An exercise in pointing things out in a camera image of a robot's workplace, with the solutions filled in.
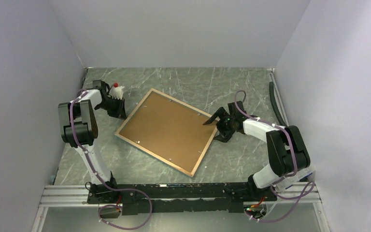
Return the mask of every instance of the black hose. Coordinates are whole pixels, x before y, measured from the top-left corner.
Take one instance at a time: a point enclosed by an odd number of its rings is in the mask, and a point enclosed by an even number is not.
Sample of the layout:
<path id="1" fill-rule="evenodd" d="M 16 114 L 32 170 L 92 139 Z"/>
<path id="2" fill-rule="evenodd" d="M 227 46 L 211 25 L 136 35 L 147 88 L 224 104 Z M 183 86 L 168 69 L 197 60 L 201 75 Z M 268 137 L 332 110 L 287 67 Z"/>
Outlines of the black hose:
<path id="1" fill-rule="evenodd" d="M 282 118 L 281 112 L 279 112 L 278 105 L 276 103 L 275 94 L 274 94 L 274 82 L 270 82 L 270 101 L 272 109 L 274 110 L 276 119 L 279 122 L 279 125 L 286 127 L 287 124 L 285 123 L 284 119 Z"/>

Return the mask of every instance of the white wall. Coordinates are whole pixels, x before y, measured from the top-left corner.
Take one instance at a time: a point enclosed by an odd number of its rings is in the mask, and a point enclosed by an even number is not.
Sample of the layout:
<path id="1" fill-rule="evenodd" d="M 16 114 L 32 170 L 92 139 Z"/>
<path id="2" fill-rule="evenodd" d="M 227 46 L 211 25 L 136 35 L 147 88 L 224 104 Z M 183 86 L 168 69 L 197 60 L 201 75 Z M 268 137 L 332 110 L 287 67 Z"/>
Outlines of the white wall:
<path id="1" fill-rule="evenodd" d="M 371 0 L 312 0 L 276 66 L 333 231 L 371 231 Z"/>
<path id="2" fill-rule="evenodd" d="M 84 69 L 46 0 L 0 0 L 0 232 L 32 228 Z"/>
<path id="3" fill-rule="evenodd" d="M 310 0 L 49 0 L 85 67 L 275 67 Z"/>

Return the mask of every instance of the gray marble surface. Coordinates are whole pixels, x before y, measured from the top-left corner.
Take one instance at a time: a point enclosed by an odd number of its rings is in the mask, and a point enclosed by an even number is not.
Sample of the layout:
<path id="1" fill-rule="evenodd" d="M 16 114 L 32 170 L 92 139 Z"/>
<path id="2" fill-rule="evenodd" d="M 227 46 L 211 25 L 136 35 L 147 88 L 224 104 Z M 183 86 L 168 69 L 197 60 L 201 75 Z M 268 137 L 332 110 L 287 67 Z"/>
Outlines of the gray marble surface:
<path id="1" fill-rule="evenodd" d="M 129 115 L 150 88 L 158 89 L 185 103 L 213 114 L 227 109 L 237 90 L 247 91 L 244 107 L 250 114 L 276 122 L 269 100 L 266 69 L 256 68 L 117 68 L 89 69 L 84 87 L 101 79 L 125 86 Z M 268 159 L 266 144 L 257 138 L 236 133 L 228 143 L 213 141 L 194 177 L 134 148 L 114 135 L 122 120 L 103 110 L 95 112 L 101 154 L 121 184 L 240 182 L 262 168 Z M 82 158 L 66 146 L 55 185 L 82 185 L 90 181 Z"/>

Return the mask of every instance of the cork board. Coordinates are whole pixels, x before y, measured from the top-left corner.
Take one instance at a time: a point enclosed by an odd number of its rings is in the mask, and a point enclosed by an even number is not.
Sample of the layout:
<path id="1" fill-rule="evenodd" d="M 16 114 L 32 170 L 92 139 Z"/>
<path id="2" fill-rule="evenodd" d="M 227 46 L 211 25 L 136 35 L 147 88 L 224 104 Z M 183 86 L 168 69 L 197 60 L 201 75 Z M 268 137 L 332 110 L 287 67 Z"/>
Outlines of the cork board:
<path id="1" fill-rule="evenodd" d="M 152 88 L 115 134 L 192 177 L 217 132 L 210 117 Z"/>

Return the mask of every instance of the wooden tray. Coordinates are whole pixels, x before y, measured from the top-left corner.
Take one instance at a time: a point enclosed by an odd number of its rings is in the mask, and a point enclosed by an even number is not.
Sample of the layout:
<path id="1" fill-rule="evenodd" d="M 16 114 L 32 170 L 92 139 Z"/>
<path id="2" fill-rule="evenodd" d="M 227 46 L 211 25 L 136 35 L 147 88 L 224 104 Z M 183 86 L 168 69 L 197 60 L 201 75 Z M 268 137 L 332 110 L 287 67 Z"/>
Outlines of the wooden tray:
<path id="1" fill-rule="evenodd" d="M 217 132 L 210 117 L 152 88 L 115 135 L 192 177 Z"/>

